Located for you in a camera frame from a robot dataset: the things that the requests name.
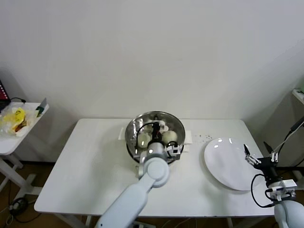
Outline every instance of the plastic bag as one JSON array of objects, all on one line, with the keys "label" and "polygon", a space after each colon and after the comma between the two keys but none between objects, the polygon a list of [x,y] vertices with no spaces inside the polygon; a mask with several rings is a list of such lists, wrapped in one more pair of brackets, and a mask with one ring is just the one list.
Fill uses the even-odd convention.
[{"label": "plastic bag", "polygon": [[22,137],[29,131],[37,115],[37,110],[9,105],[0,114],[0,133]]}]

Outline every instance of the electrical cable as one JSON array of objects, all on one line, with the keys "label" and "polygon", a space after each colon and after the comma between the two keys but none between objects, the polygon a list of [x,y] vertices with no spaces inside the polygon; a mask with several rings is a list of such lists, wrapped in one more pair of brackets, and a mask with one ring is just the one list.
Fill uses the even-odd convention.
[{"label": "electrical cable", "polygon": [[273,206],[275,205],[274,203],[271,203],[271,204],[268,204],[268,205],[265,205],[265,206],[260,205],[260,204],[256,201],[255,196],[253,195],[253,183],[254,183],[255,179],[256,179],[258,176],[265,177],[265,175],[259,173],[259,174],[255,175],[254,178],[252,179],[252,181],[251,181],[251,187],[250,187],[252,199],[253,199],[253,201],[254,201],[260,208],[270,208],[270,207],[273,207]]},{"label": "electrical cable", "polygon": [[41,215],[41,213],[39,213],[36,217],[30,219],[30,220],[27,220],[27,221],[20,221],[19,219],[17,219],[16,217],[14,217],[14,219],[18,222],[18,223],[29,223],[31,221],[34,221],[35,219],[37,219],[39,216]]},{"label": "electrical cable", "polygon": [[[286,135],[286,137],[284,138],[284,141],[288,138],[288,136],[292,133],[292,131],[289,131],[288,134]],[[279,149],[278,155],[280,155],[280,152],[282,150],[282,148],[284,147],[285,143],[282,144],[282,146]]]},{"label": "electrical cable", "polygon": [[265,191],[265,196],[272,201],[272,198],[270,198],[268,195],[267,195],[267,190]]},{"label": "electrical cable", "polygon": [[9,207],[4,208],[2,211],[0,211],[0,214],[5,212],[5,210],[7,210]]},{"label": "electrical cable", "polygon": [[11,181],[9,181],[9,212],[10,212],[10,215],[8,216],[7,220],[6,220],[6,225],[9,226],[13,220],[16,220],[17,222],[19,223],[29,223],[35,219],[37,219],[41,213],[39,213],[36,217],[30,219],[30,220],[27,220],[27,221],[21,221],[19,219],[17,219],[17,215],[20,215],[21,213],[23,213],[29,204],[32,204],[34,202],[36,202],[37,199],[31,201],[30,203],[28,202],[28,200],[26,198],[18,198],[18,199],[15,199],[14,201],[10,202],[10,192],[11,192]]},{"label": "electrical cable", "polygon": [[162,226],[161,226],[161,228],[164,228],[169,222],[171,222],[172,220],[168,220],[168,221],[166,221]]},{"label": "electrical cable", "polygon": [[276,225],[278,225],[277,222],[275,222],[275,223],[272,225],[272,228],[274,228]]},{"label": "electrical cable", "polygon": [[137,147],[138,147],[138,135],[139,135],[139,132],[141,131],[141,129],[142,129],[143,127],[147,126],[147,125],[154,124],[154,123],[156,123],[156,122],[145,123],[143,126],[141,126],[141,127],[138,129],[138,131],[137,131],[137,133],[136,133],[136,145],[135,145],[135,149],[137,149]]},{"label": "electrical cable", "polygon": [[304,162],[304,158],[299,162],[297,163],[296,165],[292,166],[291,168],[294,168],[294,167],[297,167],[299,164],[301,164],[302,162]]},{"label": "electrical cable", "polygon": [[[170,141],[170,142],[168,142],[168,144],[167,144],[167,148],[168,148],[169,146],[171,146],[171,143],[173,143],[176,147],[178,147],[178,144],[177,144],[176,141]],[[168,157],[169,157],[169,158],[172,158],[172,156],[171,156],[171,154],[169,153],[169,151],[167,151],[167,154],[168,154]]]},{"label": "electrical cable", "polygon": [[182,222],[180,222],[179,224],[177,224],[174,228],[177,228],[179,225],[181,225],[181,224],[183,224],[184,222],[187,222],[187,221],[189,221],[191,218],[189,218],[189,219],[186,219],[185,221],[182,221]]},{"label": "electrical cable", "polygon": [[277,151],[277,149],[280,148],[280,146],[282,146],[285,142],[287,142],[287,140],[294,134],[296,133],[304,124],[304,121],[292,132],[289,134],[289,136],[284,140],[284,142],[282,142],[281,144],[279,144],[275,149],[274,149],[274,152]]},{"label": "electrical cable", "polygon": [[19,99],[22,103],[26,103],[26,100],[21,99],[21,98],[19,98],[19,97],[13,97],[13,98],[11,98],[10,100],[12,101],[13,99]]}]

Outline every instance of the table leg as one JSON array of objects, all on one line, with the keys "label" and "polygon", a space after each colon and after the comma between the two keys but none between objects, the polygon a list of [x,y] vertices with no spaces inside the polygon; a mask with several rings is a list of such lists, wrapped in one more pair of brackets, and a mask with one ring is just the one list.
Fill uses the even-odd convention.
[{"label": "table leg", "polygon": [[36,177],[35,174],[30,174],[27,179],[25,180],[21,177],[15,169],[17,167],[11,168],[1,157],[0,157],[0,172],[14,182],[16,185],[20,187],[19,192],[17,193],[15,199],[24,197],[24,195],[39,195],[42,188],[40,187],[33,187],[31,184]]},{"label": "table leg", "polygon": [[62,221],[69,224],[73,228],[86,228],[85,224],[83,224],[74,215],[55,214],[55,216],[57,216],[58,218],[60,218]]},{"label": "table leg", "polygon": [[[13,170],[16,170],[18,168],[17,165],[14,165]],[[4,186],[8,183],[9,179],[6,177],[4,178],[4,180],[2,181],[2,183],[0,184],[0,191],[3,190]]]},{"label": "table leg", "polygon": [[85,226],[90,228],[91,227],[91,222],[92,222],[92,216],[88,215],[86,217]]},{"label": "table leg", "polygon": [[17,165],[17,167],[19,169],[22,169],[23,168],[23,164],[19,161],[18,158],[16,158],[16,156],[14,156],[13,154],[10,154],[8,156],[6,156],[6,158],[11,162],[13,163],[14,165]]},{"label": "table leg", "polygon": [[231,218],[227,218],[228,228],[233,228],[233,223]]},{"label": "table leg", "polygon": [[296,184],[299,189],[304,190],[304,177],[302,177]]},{"label": "table leg", "polygon": [[32,187],[27,185],[26,180],[16,173],[2,158],[0,158],[0,172],[19,187],[26,187],[28,190],[31,190]]}]

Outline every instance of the stainless steel pot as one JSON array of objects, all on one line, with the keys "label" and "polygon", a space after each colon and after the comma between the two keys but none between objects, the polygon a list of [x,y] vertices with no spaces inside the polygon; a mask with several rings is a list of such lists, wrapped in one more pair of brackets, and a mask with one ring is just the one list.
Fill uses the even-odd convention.
[{"label": "stainless steel pot", "polygon": [[[147,150],[145,148],[143,149],[136,146],[137,133],[144,124],[153,122],[155,120],[164,121],[165,125],[168,126],[169,131],[174,131],[177,134],[178,147],[180,151],[182,151],[183,149],[185,142],[185,128],[182,125],[181,121],[177,117],[169,113],[159,111],[147,112],[131,120],[125,131],[125,140],[128,152],[131,157],[137,162],[140,161],[141,153]],[[144,126],[140,131],[149,131],[149,126]],[[167,163],[171,163],[173,161],[174,159],[168,159]]]}]

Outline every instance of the white table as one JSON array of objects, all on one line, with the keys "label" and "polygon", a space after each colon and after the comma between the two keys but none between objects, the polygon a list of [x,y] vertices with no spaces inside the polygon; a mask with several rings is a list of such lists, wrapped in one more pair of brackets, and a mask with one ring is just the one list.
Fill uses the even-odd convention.
[{"label": "white table", "polygon": [[[12,102],[10,103],[10,106],[18,106],[23,107],[24,109],[32,109],[35,110],[40,103],[17,103]],[[48,105],[46,106],[44,112],[42,115],[48,110]],[[38,117],[35,122],[30,126],[29,131],[22,136],[22,137],[16,137],[16,136],[5,136],[0,135],[0,172],[6,176],[4,181],[0,185],[0,191],[4,188],[8,180],[13,181],[16,185],[20,187],[20,190],[18,194],[16,195],[16,198],[23,197],[26,194],[30,195],[39,195],[42,188],[39,187],[33,187],[31,185],[32,181],[35,178],[35,174],[30,174],[27,179],[25,180],[22,178],[18,173],[16,173],[17,168],[22,168],[22,163],[12,154],[15,149],[19,146],[19,144],[23,141],[23,139],[28,135],[30,130],[35,126],[35,124],[41,119],[42,115]],[[6,159],[10,160],[14,166],[11,168],[3,159],[2,157],[5,156]]]},{"label": "white table", "polygon": [[[118,140],[128,119],[81,119],[75,126],[46,184],[35,210],[44,213],[102,215],[120,193],[138,181],[137,163]],[[261,209],[250,192],[225,187],[208,171],[203,160],[209,140],[233,137],[244,140],[250,152],[262,157],[241,120],[181,120],[191,130],[189,152],[170,165],[166,185],[152,189],[142,217],[260,217],[274,209]],[[264,184],[254,189],[260,204],[268,204]]]},{"label": "white table", "polygon": [[300,89],[294,89],[293,95],[300,101],[302,104],[304,104],[304,94],[301,93]]}]

